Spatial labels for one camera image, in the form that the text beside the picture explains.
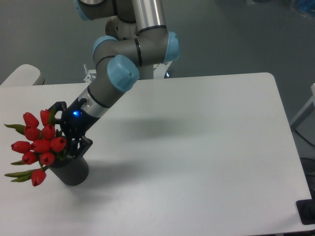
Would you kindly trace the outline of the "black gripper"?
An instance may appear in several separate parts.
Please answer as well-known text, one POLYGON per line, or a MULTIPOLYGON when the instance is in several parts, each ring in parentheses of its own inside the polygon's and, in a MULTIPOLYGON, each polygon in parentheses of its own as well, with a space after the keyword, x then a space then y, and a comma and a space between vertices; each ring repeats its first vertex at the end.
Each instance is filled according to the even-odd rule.
POLYGON ((83 110, 86 98, 76 99, 69 107, 65 101, 58 101, 48 110, 48 124, 59 124, 67 139, 66 154, 72 158, 83 156, 92 146, 93 141, 85 133, 99 120, 83 110))

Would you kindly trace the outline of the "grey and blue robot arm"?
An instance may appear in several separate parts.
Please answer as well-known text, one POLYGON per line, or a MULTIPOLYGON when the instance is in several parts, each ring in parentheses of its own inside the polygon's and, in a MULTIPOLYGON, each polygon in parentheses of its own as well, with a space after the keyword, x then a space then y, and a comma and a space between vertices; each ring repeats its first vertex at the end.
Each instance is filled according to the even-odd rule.
POLYGON ((91 146, 85 133, 133 87, 141 67, 174 61, 180 54, 178 37, 167 29, 159 0, 77 0, 75 5, 83 19, 114 16, 135 24, 136 30, 126 39, 98 38, 93 45, 96 78, 71 105, 54 104, 62 114, 56 122, 66 139, 60 155, 73 158, 91 146))

